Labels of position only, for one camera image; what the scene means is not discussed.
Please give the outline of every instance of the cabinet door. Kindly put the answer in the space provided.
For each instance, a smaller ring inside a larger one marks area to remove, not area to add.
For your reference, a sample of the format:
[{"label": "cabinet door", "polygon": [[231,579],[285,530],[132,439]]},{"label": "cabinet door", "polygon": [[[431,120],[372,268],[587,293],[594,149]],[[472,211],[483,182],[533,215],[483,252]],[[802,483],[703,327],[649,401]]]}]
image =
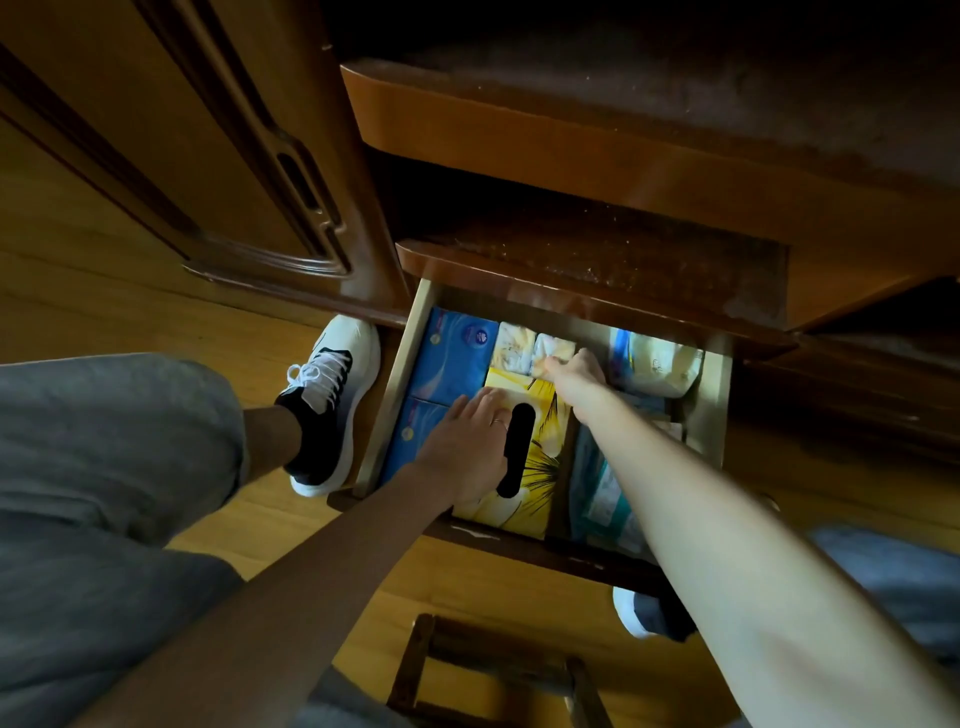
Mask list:
[{"label": "cabinet door", "polygon": [[227,23],[206,0],[4,6],[2,110],[194,272],[401,323],[321,19],[299,0],[220,5]]}]

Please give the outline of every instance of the wooden floor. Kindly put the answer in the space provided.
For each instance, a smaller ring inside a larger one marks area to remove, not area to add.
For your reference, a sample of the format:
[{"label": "wooden floor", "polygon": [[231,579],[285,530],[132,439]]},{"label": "wooden floor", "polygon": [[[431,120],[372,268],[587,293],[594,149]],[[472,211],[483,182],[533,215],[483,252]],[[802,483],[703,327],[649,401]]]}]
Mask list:
[{"label": "wooden floor", "polygon": [[[330,315],[189,276],[123,212],[0,126],[0,362],[171,352],[222,372],[244,404],[260,405],[285,385],[287,367],[308,355]],[[395,332],[385,346],[396,346]],[[369,426],[375,409],[374,392],[358,427]],[[853,522],[960,552],[954,470],[737,422],[727,468],[798,527]],[[174,546],[222,556],[250,577],[335,516],[274,473]],[[699,639],[633,640],[607,587],[427,538],[400,559],[336,664],[385,699],[421,612],[579,653],[617,726],[719,725],[736,712]],[[429,666],[421,694],[478,715],[564,725],[559,699],[503,691],[454,667]]]}]

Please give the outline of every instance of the forearm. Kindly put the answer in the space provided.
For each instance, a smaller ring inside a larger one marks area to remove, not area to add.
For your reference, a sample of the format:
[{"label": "forearm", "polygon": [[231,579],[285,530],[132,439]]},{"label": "forearm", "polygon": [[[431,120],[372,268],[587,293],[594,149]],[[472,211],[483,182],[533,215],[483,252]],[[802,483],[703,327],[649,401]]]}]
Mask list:
[{"label": "forearm", "polygon": [[407,466],[130,672],[75,726],[286,725],[377,586],[449,506]]},{"label": "forearm", "polygon": [[650,547],[754,725],[794,708],[817,724],[846,709],[850,725],[957,718],[919,649],[769,509],[610,390],[591,392],[588,413]]}]

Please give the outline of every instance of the left hand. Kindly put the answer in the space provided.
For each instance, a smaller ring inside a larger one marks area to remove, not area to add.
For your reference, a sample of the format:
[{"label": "left hand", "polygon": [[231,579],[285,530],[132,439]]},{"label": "left hand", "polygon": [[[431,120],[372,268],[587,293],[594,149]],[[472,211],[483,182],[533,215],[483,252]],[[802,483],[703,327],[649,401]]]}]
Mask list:
[{"label": "left hand", "polygon": [[450,504],[477,500],[507,474],[503,448],[512,412],[503,390],[484,387],[472,400],[461,395],[427,437],[414,465],[447,490]]}]

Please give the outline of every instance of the black oval opening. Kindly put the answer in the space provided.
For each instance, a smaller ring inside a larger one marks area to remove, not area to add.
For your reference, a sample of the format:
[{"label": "black oval opening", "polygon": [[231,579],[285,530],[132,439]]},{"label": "black oval opening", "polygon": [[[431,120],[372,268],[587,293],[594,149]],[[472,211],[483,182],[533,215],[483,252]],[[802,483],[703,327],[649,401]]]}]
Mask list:
[{"label": "black oval opening", "polygon": [[520,480],[523,467],[527,463],[527,451],[530,438],[534,436],[534,422],[537,413],[534,408],[523,402],[514,407],[514,415],[507,430],[507,442],[503,446],[503,455],[507,458],[507,474],[496,486],[496,492],[502,497],[513,497],[520,492]]}]

